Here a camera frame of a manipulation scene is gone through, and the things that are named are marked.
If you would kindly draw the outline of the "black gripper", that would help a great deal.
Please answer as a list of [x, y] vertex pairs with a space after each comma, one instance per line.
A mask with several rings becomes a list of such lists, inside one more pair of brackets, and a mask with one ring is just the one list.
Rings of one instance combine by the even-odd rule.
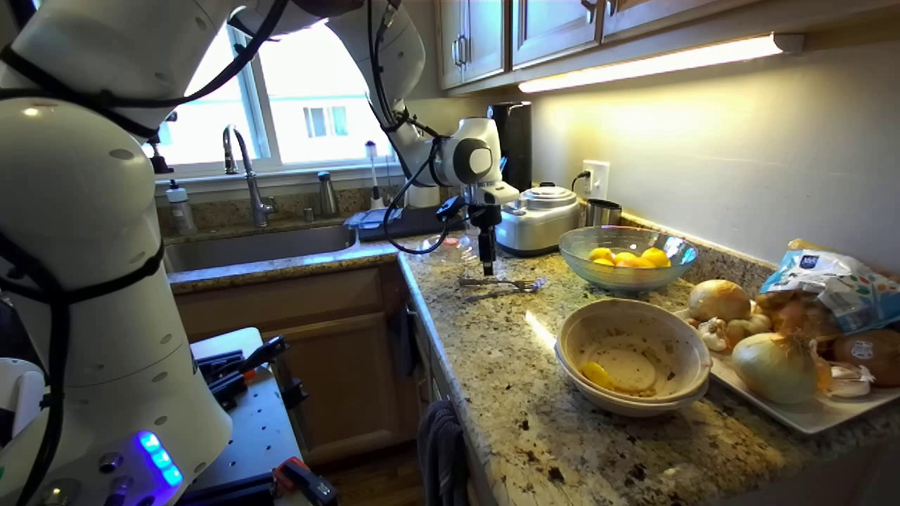
[[495, 228], [500, 224], [497, 204], [472, 204], [469, 222], [479, 228], [479, 269], [482, 274], [495, 274]]

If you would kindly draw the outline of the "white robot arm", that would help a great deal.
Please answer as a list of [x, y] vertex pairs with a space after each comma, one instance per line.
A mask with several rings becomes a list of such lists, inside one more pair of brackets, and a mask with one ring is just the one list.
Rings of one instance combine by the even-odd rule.
[[440, 135], [407, 113], [424, 42], [405, 0], [11, 0], [0, 63], [2, 291], [33, 353], [2, 364], [2, 506], [175, 506], [230, 437], [163, 266], [147, 148], [226, 23], [336, 23], [417, 186], [500, 191], [490, 118]]

